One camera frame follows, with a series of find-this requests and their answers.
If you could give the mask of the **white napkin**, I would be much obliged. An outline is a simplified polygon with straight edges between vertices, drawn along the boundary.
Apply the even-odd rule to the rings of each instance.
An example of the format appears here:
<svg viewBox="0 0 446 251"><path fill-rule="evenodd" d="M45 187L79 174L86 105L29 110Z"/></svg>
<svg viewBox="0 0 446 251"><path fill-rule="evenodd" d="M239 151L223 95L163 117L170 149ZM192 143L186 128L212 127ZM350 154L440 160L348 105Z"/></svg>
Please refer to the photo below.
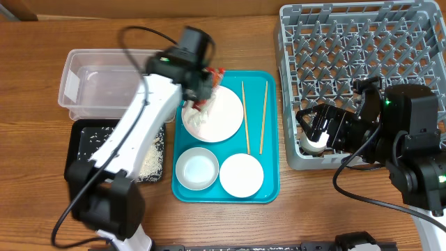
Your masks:
<svg viewBox="0 0 446 251"><path fill-rule="evenodd" d="M183 123L192 126L193 128L199 128L202 123L208 120L208 112L212 108L217 94L214 93L207 100L201 100L193 102L191 100L186 101L183 105Z"/></svg>

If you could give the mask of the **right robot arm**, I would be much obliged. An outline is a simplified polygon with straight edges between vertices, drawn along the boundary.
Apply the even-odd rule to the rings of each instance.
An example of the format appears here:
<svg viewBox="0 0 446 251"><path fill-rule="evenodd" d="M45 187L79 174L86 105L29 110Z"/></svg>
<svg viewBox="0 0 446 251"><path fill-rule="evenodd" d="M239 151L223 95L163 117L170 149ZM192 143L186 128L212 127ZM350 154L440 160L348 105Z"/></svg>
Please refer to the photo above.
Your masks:
<svg viewBox="0 0 446 251"><path fill-rule="evenodd" d="M445 150L437 127L438 98L427 86L400 84L381 92L375 80L357 80L362 95L356 112L328 104L300 110L295 118L306 138L350 155L335 172L332 183L342 195L407 213L416 224L424 250L445 249ZM378 162L390 173L403 205L355 195L337 179L355 157Z"/></svg>

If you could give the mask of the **red snack wrapper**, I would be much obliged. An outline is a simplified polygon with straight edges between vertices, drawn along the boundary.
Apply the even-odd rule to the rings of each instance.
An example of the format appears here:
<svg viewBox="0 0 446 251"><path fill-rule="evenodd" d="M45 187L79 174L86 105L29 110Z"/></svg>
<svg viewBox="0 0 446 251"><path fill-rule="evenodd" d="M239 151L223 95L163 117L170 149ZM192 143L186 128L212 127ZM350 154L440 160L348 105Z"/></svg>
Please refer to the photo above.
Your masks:
<svg viewBox="0 0 446 251"><path fill-rule="evenodd" d="M215 89L220 85L225 74L225 69L207 67L205 68L205 72L210 73L212 76L212 93L213 93ZM196 101L194 102L192 108L201 112L205 108L205 105L209 105L210 103L211 103L210 99Z"/></svg>

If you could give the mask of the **grey rice bowl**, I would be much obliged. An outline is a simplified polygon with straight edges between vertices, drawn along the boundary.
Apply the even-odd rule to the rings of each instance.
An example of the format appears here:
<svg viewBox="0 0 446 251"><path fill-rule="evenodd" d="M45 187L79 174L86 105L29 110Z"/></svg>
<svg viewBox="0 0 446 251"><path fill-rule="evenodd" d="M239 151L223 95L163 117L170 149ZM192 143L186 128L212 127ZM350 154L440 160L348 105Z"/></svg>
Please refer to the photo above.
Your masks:
<svg viewBox="0 0 446 251"><path fill-rule="evenodd" d="M220 165L208 149L194 147L184 151L176 162L176 178L188 190L209 188L217 180Z"/></svg>

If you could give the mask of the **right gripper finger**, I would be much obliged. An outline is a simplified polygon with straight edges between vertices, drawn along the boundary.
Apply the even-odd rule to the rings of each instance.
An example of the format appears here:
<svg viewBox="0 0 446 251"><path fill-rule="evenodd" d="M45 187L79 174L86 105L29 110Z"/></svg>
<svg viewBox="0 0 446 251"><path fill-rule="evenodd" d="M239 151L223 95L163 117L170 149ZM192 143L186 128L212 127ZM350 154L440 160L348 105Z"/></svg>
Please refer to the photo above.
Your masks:
<svg viewBox="0 0 446 251"><path fill-rule="evenodd" d="M319 135L319 139L316 141L316 146L327 146L327 142L330 137L330 134L328 132L330 122L331 119L327 118L318 120L316 129Z"/></svg>
<svg viewBox="0 0 446 251"><path fill-rule="evenodd" d="M308 139L321 139L323 133L329 136L333 134L330 123L335 114L335 106L320 104L298 111L295 119Z"/></svg>

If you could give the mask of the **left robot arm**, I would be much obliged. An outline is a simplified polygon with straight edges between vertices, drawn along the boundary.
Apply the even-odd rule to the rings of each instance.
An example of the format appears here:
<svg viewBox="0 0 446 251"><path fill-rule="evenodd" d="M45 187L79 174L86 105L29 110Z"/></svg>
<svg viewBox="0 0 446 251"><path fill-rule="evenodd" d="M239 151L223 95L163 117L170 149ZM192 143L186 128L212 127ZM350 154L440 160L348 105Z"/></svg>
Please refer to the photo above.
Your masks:
<svg viewBox="0 0 446 251"><path fill-rule="evenodd" d="M118 42L139 73L139 87L130 106L105 143L86 161L66 167L70 203L51 234L52 246L74 248L87 240L61 245L56 234L68 215L96 232L109 250L152 250L153 242L141 223L145 200L137 177L154 137L181 102L210 99L214 87L208 69L216 53L215 41L201 29L186 26L180 40L157 52L141 68L129 53L124 37Z"/></svg>

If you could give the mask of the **white rice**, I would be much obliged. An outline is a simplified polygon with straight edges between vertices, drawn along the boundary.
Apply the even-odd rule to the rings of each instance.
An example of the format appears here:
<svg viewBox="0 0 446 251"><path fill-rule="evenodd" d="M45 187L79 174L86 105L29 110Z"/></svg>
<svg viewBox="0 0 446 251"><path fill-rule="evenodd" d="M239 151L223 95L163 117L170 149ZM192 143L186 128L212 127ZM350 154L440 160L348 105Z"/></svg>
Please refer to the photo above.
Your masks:
<svg viewBox="0 0 446 251"><path fill-rule="evenodd" d="M75 160L86 162L113 133L114 127L85 127L80 131L79 146L74 152ZM146 153L137 181L154 183L162 178L164 164L165 125L156 134Z"/></svg>

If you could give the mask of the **white cup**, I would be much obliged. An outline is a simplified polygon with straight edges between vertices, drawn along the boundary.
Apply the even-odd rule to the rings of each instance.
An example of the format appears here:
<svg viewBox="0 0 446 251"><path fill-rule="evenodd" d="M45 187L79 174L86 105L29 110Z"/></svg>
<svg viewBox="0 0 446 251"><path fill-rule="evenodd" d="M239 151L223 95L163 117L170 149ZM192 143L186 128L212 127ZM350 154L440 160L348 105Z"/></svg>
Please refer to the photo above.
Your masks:
<svg viewBox="0 0 446 251"><path fill-rule="evenodd" d="M316 146L316 142L311 141L303 132L300 136L300 147L307 154L320 155L327 146Z"/></svg>

